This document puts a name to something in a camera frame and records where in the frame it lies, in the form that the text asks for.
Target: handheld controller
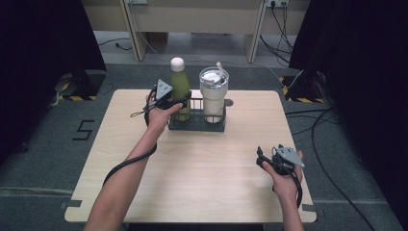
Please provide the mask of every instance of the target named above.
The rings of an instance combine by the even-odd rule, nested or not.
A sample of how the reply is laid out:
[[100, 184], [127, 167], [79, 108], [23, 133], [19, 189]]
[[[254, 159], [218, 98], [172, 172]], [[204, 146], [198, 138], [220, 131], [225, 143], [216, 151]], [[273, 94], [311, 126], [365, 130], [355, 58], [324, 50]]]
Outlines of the handheld controller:
[[262, 166], [262, 162], [266, 161], [273, 167], [273, 169], [275, 169], [278, 174], [290, 175], [292, 177], [294, 184], [297, 187], [296, 204], [298, 208], [300, 206], [300, 203], [302, 202], [303, 190], [300, 185], [299, 179], [297, 178], [297, 174], [294, 171], [294, 165], [298, 165], [300, 167], [305, 167], [305, 165], [297, 156], [296, 151], [291, 147], [283, 147], [283, 145], [279, 144], [279, 147], [277, 149], [274, 147], [272, 148], [271, 159], [268, 159], [266, 156], [264, 156], [264, 152], [262, 151], [260, 146], [258, 146], [257, 154], [258, 158], [256, 159], [256, 164], [262, 169], [264, 169], [264, 167]]
[[172, 86], [168, 85], [162, 80], [159, 80], [157, 86], [155, 86], [155, 88], [152, 89], [152, 92], [153, 91], [156, 92], [154, 100], [150, 102], [144, 109], [147, 110], [150, 106], [153, 105], [160, 109], [168, 109], [178, 103], [183, 103], [183, 107], [187, 107], [188, 105], [187, 101], [191, 99], [191, 90], [187, 95], [185, 95], [184, 98], [181, 99], [171, 98], [172, 90], [173, 90]]
[[297, 156], [296, 151], [291, 147], [283, 147], [283, 145], [279, 144], [279, 148], [272, 149], [272, 157], [271, 159], [264, 156], [264, 152], [262, 151], [261, 147], [258, 146], [257, 154], [258, 158], [256, 159], [256, 164], [264, 168], [262, 166], [262, 162], [266, 161], [270, 164], [275, 171], [280, 175], [288, 175], [291, 174], [294, 170], [294, 165], [298, 165], [300, 167], [305, 167], [302, 163], [300, 158]]

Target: black cord on floor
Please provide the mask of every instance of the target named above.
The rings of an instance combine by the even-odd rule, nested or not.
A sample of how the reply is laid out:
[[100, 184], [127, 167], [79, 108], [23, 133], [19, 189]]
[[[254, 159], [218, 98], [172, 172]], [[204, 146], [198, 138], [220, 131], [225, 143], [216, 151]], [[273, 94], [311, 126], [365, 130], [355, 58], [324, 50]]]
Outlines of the black cord on floor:
[[106, 43], [108, 43], [108, 42], [111, 42], [111, 41], [116, 41], [116, 40], [127, 40], [127, 39], [129, 39], [129, 38], [114, 38], [114, 39], [107, 40], [107, 41], [104, 41], [104, 42], [102, 42], [102, 43], [99, 43], [98, 45], [104, 45], [104, 44], [106, 44]]
[[[301, 117], [301, 116], [302, 116], [302, 117], [316, 118], [316, 117], [314, 117], [314, 116], [307, 116], [307, 115], [293, 115], [293, 116], [287, 116], [287, 117]], [[328, 122], [328, 123], [332, 123], [332, 124], [340, 124], [340, 122], [333, 122], [333, 121], [328, 120], [329, 118], [332, 118], [332, 117], [336, 117], [336, 116], [333, 115], [333, 116], [330, 116], [330, 117], [328, 117], [328, 118], [321, 118], [321, 119], [320, 119], [320, 122], [319, 122], [318, 124], [321, 124], [321, 123], [323, 123], [323, 122]], [[309, 130], [311, 130], [312, 128], [313, 128], [313, 127], [310, 127], [310, 128], [306, 128], [306, 129], [303, 129], [303, 130], [301, 130], [301, 131], [292, 133], [292, 136], [299, 135], [300, 133], [304, 133], [304, 132], [306, 132], [306, 131], [309, 131]]]
[[275, 55], [276, 56], [276, 59], [277, 58], [279, 58], [279, 59], [281, 59], [281, 60], [283, 60], [285, 63], [289, 63], [289, 61], [287, 60], [287, 59], [285, 59], [283, 56], [281, 56], [278, 52], [284, 52], [284, 51], [281, 51], [281, 50], [279, 50], [279, 49], [277, 49], [277, 48], [274, 48], [274, 47], [272, 47], [271, 45], [269, 45], [269, 44], [267, 44], [265, 41], [264, 41], [264, 38], [262, 37], [262, 36], [260, 36], [260, 39], [261, 39], [261, 41], [264, 43], [264, 45], [267, 47], [267, 49], [270, 51], [270, 53], [272, 53], [273, 55]]
[[292, 52], [293, 46], [289, 42], [288, 36], [286, 34], [286, 22], [287, 22], [287, 19], [288, 19], [288, 8], [287, 7], [283, 8], [283, 21], [284, 21], [283, 29], [282, 29], [282, 27], [281, 27], [281, 25], [279, 23], [278, 18], [276, 17], [274, 8], [272, 7], [271, 9], [272, 9], [272, 15], [275, 18], [275, 21], [276, 21], [276, 24], [278, 25], [279, 31], [281, 32], [281, 39], [288, 44], [288, 47], [289, 47], [290, 51]]
[[120, 48], [120, 49], [122, 49], [122, 50], [130, 50], [130, 49], [132, 49], [132, 46], [129, 47], [129, 48], [123, 48], [121, 45], [119, 45], [119, 43], [116, 43], [115, 45], [116, 45], [117, 48]]
[[304, 113], [314, 113], [314, 112], [324, 112], [326, 110], [330, 110], [331, 108], [327, 109], [314, 109], [314, 110], [304, 110], [304, 111], [296, 111], [296, 112], [289, 112], [285, 113], [285, 115], [292, 115], [292, 114], [304, 114]]
[[336, 188], [336, 190], [348, 201], [348, 203], [357, 211], [357, 213], [363, 218], [363, 220], [366, 222], [366, 224], [369, 226], [370, 230], [374, 230], [370, 222], [367, 220], [367, 218], [364, 216], [364, 214], [357, 208], [357, 206], [351, 201], [350, 198], [336, 185], [336, 183], [333, 181], [333, 179], [330, 177], [330, 175], [327, 173], [326, 169], [323, 166], [323, 163], [320, 160], [318, 150], [316, 149], [316, 144], [315, 144], [315, 127], [319, 123], [320, 119], [329, 111], [332, 109], [327, 109], [325, 110], [315, 121], [315, 123], [312, 126], [312, 146], [313, 150], [316, 154], [316, 158], [318, 159], [319, 165], [321, 169], [323, 170], [323, 173], [326, 175], [327, 179], [333, 184], [333, 186]]

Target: finger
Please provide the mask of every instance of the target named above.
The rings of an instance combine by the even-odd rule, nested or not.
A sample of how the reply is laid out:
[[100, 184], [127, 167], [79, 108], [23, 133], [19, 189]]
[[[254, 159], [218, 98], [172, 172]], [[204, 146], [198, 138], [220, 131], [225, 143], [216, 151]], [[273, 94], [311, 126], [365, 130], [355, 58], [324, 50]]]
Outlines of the finger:
[[146, 95], [145, 99], [146, 101], [153, 101], [154, 100], [154, 96], [156, 96], [156, 92], [152, 92], [149, 98], [149, 94]]
[[[300, 158], [300, 160], [303, 159], [303, 152], [301, 150], [297, 151], [297, 156]], [[302, 182], [303, 175], [302, 175], [302, 168], [298, 165], [294, 165], [294, 172], [296, 172], [297, 179], [299, 182]]]
[[274, 179], [276, 175], [278, 174], [275, 169], [266, 161], [262, 162], [262, 166], [264, 167], [264, 170], [269, 173], [269, 175]]
[[171, 108], [167, 109], [167, 111], [172, 115], [178, 112], [181, 108], [183, 108], [183, 104], [178, 103], [178, 104], [173, 105]]

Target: clear cup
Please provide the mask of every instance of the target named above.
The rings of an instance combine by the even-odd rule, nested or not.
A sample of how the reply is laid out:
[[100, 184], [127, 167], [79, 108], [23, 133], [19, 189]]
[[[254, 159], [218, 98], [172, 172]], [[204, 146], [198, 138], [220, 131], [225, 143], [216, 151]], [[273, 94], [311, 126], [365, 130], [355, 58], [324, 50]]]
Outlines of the clear cup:
[[208, 122], [217, 123], [224, 112], [224, 97], [228, 91], [229, 74], [218, 67], [208, 67], [200, 72], [200, 91], [203, 96], [204, 116]]

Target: forearm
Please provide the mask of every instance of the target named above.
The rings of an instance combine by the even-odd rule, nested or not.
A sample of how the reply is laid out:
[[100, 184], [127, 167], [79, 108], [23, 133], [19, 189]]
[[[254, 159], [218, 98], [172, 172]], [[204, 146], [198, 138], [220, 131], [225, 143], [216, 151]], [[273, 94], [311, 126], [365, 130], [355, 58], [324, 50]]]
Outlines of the forearm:
[[303, 231], [302, 220], [297, 210], [296, 200], [291, 198], [279, 198], [283, 214], [283, 226], [285, 231]]
[[[150, 151], [161, 131], [147, 129], [142, 138], [130, 152], [126, 160]], [[148, 158], [142, 159], [117, 171], [106, 182], [89, 215], [86, 230], [118, 230], [129, 209]]]

